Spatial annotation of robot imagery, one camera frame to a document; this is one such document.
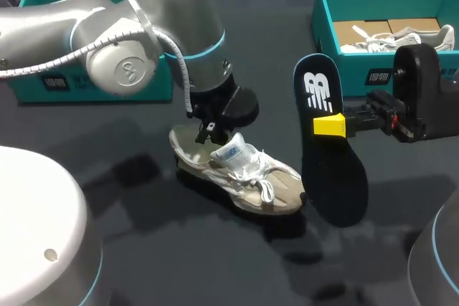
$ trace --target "black insole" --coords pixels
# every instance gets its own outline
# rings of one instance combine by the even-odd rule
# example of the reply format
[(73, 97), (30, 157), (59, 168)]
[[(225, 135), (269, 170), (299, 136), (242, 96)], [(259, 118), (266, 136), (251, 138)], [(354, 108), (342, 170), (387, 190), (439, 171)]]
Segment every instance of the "black insole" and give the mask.
[(364, 217), (368, 204), (365, 168), (347, 139), (313, 133), (314, 118), (343, 112), (338, 69), (324, 54), (308, 55), (295, 67), (293, 87), (303, 140), (303, 186), (325, 220), (352, 226)]

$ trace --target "shoelace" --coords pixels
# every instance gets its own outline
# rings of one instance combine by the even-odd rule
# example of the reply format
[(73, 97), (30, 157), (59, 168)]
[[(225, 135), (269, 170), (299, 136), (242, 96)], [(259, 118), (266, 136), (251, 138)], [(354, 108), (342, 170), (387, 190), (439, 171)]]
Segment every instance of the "shoelace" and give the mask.
[(366, 48), (368, 52), (373, 53), (373, 52), (386, 52), (388, 47), (391, 48), (397, 48), (397, 45), (395, 44), (395, 40), (390, 37), (386, 38), (381, 38), (379, 39), (379, 36), (382, 35), (392, 35), (390, 33), (381, 33), (381, 34), (375, 34), (373, 36), (369, 36), (364, 30), (360, 29), (357, 25), (354, 25), (352, 27), (354, 31), (362, 36), (365, 39), (365, 43), (356, 43), (355, 45), (362, 47), (366, 45)]
[(242, 174), (231, 172), (228, 176), (238, 183), (249, 183), (251, 186), (257, 186), (261, 191), (261, 200), (265, 204), (272, 204), (275, 199), (274, 187), (266, 178), (273, 171), (282, 171), (290, 175), (300, 178), (300, 176), (293, 170), (284, 166), (272, 166), (268, 163), (268, 158), (265, 151), (259, 151), (254, 146), (246, 144), (255, 152), (251, 163), (257, 163), (258, 169), (252, 173), (248, 173), (242, 169)]

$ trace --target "teal box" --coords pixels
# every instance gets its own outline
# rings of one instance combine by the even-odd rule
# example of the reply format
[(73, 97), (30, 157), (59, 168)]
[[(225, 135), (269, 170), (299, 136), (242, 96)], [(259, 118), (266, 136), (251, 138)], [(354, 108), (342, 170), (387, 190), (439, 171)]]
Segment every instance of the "teal box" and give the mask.
[[(20, 6), (52, 3), (59, 0), (22, 0)], [(98, 89), (89, 79), (80, 64), (70, 64), (58, 70), (39, 75), (11, 78), (8, 86), (19, 102), (97, 102), (97, 101), (154, 101), (172, 100), (173, 79), (164, 56), (161, 56), (155, 77), (139, 93), (130, 97), (119, 97)]]
[[(374, 88), (392, 91), (392, 78), (384, 86), (368, 86), (365, 82), (370, 70), (392, 68), (394, 52), (341, 53), (333, 22), (434, 17), (440, 26), (455, 28), (457, 46), (459, 0), (315, 0), (312, 30), (318, 50), (331, 57), (339, 69), (343, 96), (365, 96)], [(459, 50), (438, 54), (443, 71), (459, 68)]]

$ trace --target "white cable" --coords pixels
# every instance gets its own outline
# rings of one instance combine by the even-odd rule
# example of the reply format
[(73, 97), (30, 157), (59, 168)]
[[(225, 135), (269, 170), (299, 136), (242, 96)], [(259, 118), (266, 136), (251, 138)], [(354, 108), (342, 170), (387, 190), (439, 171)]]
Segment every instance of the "white cable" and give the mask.
[(179, 66), (180, 66), (181, 77), (184, 82), (185, 110), (187, 113), (192, 113), (193, 107), (191, 106), (189, 74), (188, 74), (188, 68), (186, 67), (184, 56), (181, 53), (179, 46), (177, 46), (177, 44), (173, 41), (173, 39), (171, 39), (169, 36), (167, 36), (163, 32), (160, 32), (157, 29), (154, 29), (154, 28), (152, 29), (153, 29), (154, 34), (172, 49), (172, 51), (174, 52), (174, 55), (177, 58), (177, 62), (179, 63)]
[(106, 37), (99, 41), (89, 43), (87, 46), (84, 46), (74, 52), (71, 52), (63, 57), (60, 57), (59, 59), (54, 59), (52, 61), (45, 62), (44, 64), (36, 64), (35, 66), (16, 68), (14, 70), (4, 70), (4, 71), (0, 70), (0, 79), (18, 77), (20, 75), (31, 75), (33, 73), (44, 72), (52, 68), (56, 68), (64, 64), (67, 64), (76, 59), (79, 59), (81, 56), (86, 55), (89, 52), (100, 50), (103, 47), (107, 47), (111, 44), (131, 40), (134, 36), (137, 36), (142, 33), (144, 33), (143, 29), (127, 30), (124, 32), (110, 35), (109, 37)]
[(171, 39), (171, 37), (164, 34), (162, 31), (155, 29), (148, 19), (145, 11), (142, 10), (141, 6), (137, 0), (127, 0), (131, 5), (132, 10), (137, 16), (138, 21), (140, 22), (145, 33), (150, 37), (153, 44), (156, 43), (156, 38), (162, 39), (162, 41), (169, 46), (170, 49), (174, 52), (174, 55), (177, 58), (177, 62), (180, 66), (181, 76), (184, 82), (184, 97), (185, 97), (185, 109), (188, 113), (193, 112), (193, 107), (191, 106), (191, 95), (190, 95), (190, 81), (188, 75), (188, 68), (186, 68), (186, 63), (183, 54), (181, 53), (179, 46)]
[[(193, 107), (191, 106), (191, 95), (190, 95), (190, 82), (189, 82), (189, 74), (188, 68), (186, 67), (185, 59), (183, 54), (180, 51), (179, 46), (171, 39), (169, 36), (161, 32), (160, 30), (152, 28), (153, 33), (165, 44), (167, 44), (174, 55), (177, 58), (177, 62), (180, 66), (181, 76), (183, 78), (184, 83), (184, 94), (185, 94), (185, 109), (188, 113), (193, 112)], [(110, 46), (111, 44), (119, 43), (122, 41), (128, 41), (134, 38), (139, 34), (145, 34), (145, 29), (137, 29), (137, 30), (128, 30), (118, 34), (110, 35), (104, 39), (99, 41), (94, 41), (93, 43), (84, 46), (75, 52), (71, 52), (59, 59), (54, 59), (52, 61), (45, 62), (43, 64), (36, 64), (35, 66), (31, 67), (24, 67), (24, 68), (16, 68), (14, 70), (0, 70), (0, 79), (6, 79), (10, 77), (18, 77), (20, 75), (31, 75), (35, 73), (44, 72), (64, 64), (67, 64), (71, 61), (79, 59), (81, 56), (86, 55), (89, 52), (94, 52), (95, 50), (100, 50), (104, 47)]]

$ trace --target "white robotic arm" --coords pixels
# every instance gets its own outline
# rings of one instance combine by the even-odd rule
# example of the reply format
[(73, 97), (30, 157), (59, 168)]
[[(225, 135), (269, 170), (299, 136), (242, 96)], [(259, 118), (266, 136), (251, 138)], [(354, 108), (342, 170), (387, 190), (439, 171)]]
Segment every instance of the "white robotic arm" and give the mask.
[(198, 142), (224, 143), (227, 131), (257, 116), (255, 94), (235, 83), (212, 0), (62, 0), (2, 9), (0, 28), (0, 78), (79, 60), (102, 90), (132, 95), (164, 54), (187, 115), (203, 122)]

